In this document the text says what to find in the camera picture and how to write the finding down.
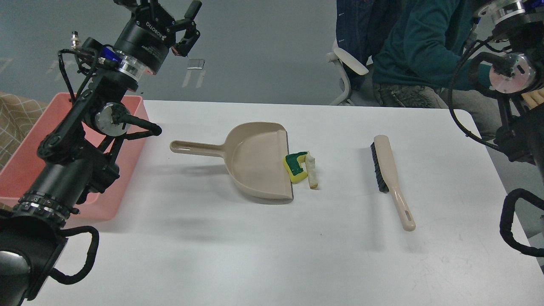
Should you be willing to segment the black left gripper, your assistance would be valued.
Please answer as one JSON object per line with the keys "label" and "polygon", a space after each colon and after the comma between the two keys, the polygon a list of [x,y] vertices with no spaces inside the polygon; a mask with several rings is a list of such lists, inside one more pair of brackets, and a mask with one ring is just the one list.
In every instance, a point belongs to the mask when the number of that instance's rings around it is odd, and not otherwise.
{"label": "black left gripper", "polygon": [[[130,11],[131,17],[114,44],[115,50],[136,58],[151,75],[157,74],[169,50],[175,56],[187,57],[201,36],[194,20],[202,7],[192,0],[183,19],[175,18],[157,0],[115,0],[116,5]],[[184,31],[176,42],[176,33]]]}

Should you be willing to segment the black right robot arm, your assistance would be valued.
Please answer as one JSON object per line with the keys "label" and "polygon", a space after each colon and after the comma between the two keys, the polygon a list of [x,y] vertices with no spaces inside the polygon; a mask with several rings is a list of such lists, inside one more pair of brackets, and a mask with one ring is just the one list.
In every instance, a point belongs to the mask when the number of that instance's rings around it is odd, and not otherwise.
{"label": "black right robot arm", "polygon": [[494,28],[485,40],[474,40],[458,62],[448,89],[461,68],[468,66],[468,81],[482,95],[495,99],[501,116],[494,144],[467,130],[450,109],[466,137],[505,154],[511,162],[526,162],[543,172],[543,105],[529,102],[543,88],[542,0],[475,0],[473,21],[488,15]]}

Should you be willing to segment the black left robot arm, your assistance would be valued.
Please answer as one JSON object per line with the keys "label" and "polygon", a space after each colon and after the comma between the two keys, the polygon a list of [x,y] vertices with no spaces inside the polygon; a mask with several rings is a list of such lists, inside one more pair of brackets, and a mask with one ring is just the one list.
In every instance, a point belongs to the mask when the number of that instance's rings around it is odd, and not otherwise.
{"label": "black left robot arm", "polygon": [[33,300],[48,278],[71,285],[92,270],[99,233],[90,225],[66,229],[89,193],[103,193],[120,176],[124,141],[159,136],[161,128],[130,114],[122,103],[143,74],[155,75],[171,51],[187,57],[200,37],[193,0],[176,20],[157,0],[117,0],[131,18],[114,45],[78,33],[58,51],[70,110],[37,147],[45,162],[11,210],[1,210],[1,304]]}

